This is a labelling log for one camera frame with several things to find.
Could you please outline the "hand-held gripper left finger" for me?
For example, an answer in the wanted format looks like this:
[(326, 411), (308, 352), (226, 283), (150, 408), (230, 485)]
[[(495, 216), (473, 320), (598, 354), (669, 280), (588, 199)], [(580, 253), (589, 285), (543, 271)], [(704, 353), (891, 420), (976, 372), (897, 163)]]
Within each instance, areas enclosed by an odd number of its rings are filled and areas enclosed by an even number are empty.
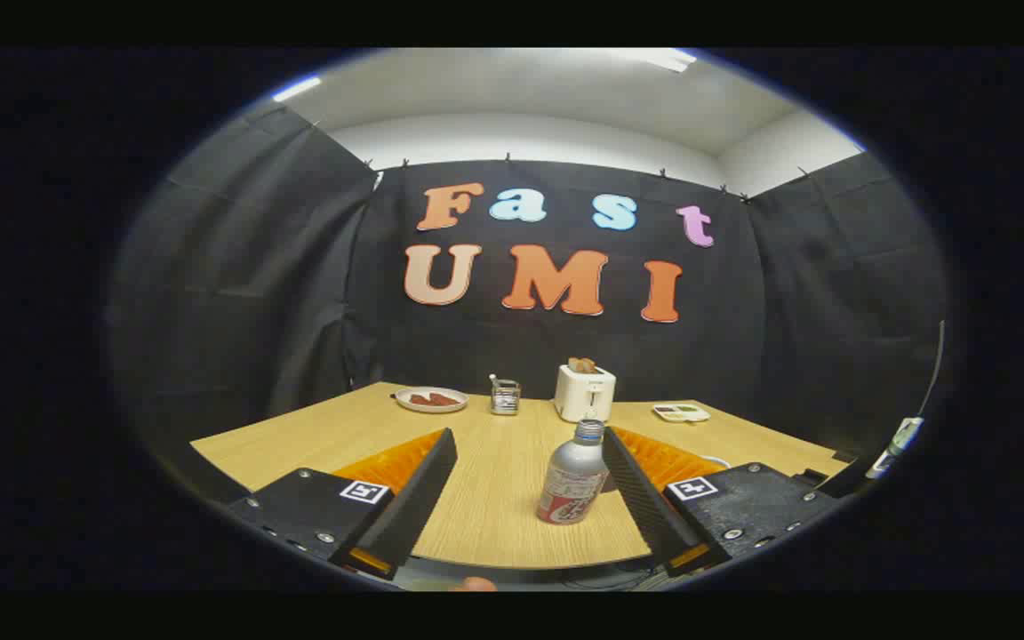
[(252, 530), (313, 562), (395, 578), (409, 560), (458, 461), (440, 429), (345, 468), (297, 468), (228, 504)]

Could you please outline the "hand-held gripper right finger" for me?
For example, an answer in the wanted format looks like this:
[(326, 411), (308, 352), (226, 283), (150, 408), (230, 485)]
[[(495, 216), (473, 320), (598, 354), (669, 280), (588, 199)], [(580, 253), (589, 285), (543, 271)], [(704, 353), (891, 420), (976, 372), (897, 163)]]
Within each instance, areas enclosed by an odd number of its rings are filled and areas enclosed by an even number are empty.
[(703, 474), (700, 459), (608, 427), (603, 459), (639, 534), (667, 575), (729, 562), (807, 530), (840, 507), (828, 493), (761, 462)]

